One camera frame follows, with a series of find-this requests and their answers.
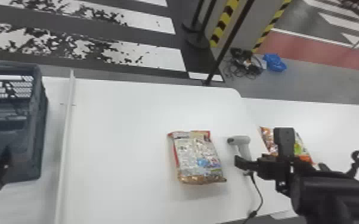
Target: red floor marking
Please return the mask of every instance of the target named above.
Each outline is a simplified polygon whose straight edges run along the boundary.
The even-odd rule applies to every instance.
[[[359,70],[359,49],[270,32],[258,54],[277,53],[282,58]]]

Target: snack bag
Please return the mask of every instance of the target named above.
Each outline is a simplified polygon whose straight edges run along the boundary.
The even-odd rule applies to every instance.
[[[202,185],[225,182],[221,162],[210,140],[210,131],[171,132],[178,180]]]
[[[273,129],[269,127],[260,127],[261,135],[268,152],[271,155],[278,155],[278,146],[274,143]],[[295,144],[293,146],[293,153],[301,160],[314,164],[310,157],[309,151],[305,148],[302,138],[295,132]]]

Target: hazard stripe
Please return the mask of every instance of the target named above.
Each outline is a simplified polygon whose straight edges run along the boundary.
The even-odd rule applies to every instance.
[[[252,52],[255,53],[259,47],[262,45],[264,39],[266,39],[267,35],[269,34],[270,30],[274,27],[274,24],[278,21],[278,19],[283,15],[285,9],[291,3],[292,0],[284,0],[283,4],[281,5],[280,9],[274,14],[273,19],[271,19],[270,23],[267,27],[263,30],[263,34],[260,36],[258,41],[256,41],[255,46],[252,48]]]
[[[239,0],[228,0],[227,4],[224,7],[224,10],[220,16],[220,19],[217,23],[216,28],[213,31],[213,35],[210,38],[210,46],[217,47],[220,38],[224,34],[225,28],[231,21],[231,16],[234,14],[239,4]]]

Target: robotic arm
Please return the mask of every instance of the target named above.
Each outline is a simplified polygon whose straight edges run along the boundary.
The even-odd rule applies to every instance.
[[[295,157],[293,128],[274,129],[278,156],[265,155],[257,161],[235,156],[235,166],[251,170],[265,180],[276,181],[276,191],[291,199],[294,211],[307,223],[353,224],[359,220],[359,181],[354,178],[359,168],[359,151],[347,173],[331,171],[325,164],[316,170]]]

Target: white table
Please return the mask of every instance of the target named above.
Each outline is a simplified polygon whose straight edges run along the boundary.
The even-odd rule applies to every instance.
[[[51,224],[60,169],[60,150],[66,119],[68,80],[43,78],[49,99],[42,176],[36,181],[11,183],[0,191],[0,224]]]
[[[249,135],[253,157],[266,152],[233,89],[77,79],[57,223],[198,223],[244,219],[259,204],[234,167],[232,135]],[[167,133],[211,130],[227,183],[190,186],[176,179]],[[290,209],[274,182],[258,180],[273,203]]]
[[[251,98],[243,102],[260,126],[294,127],[314,162],[343,172],[351,167],[351,153],[359,150],[359,105]]]

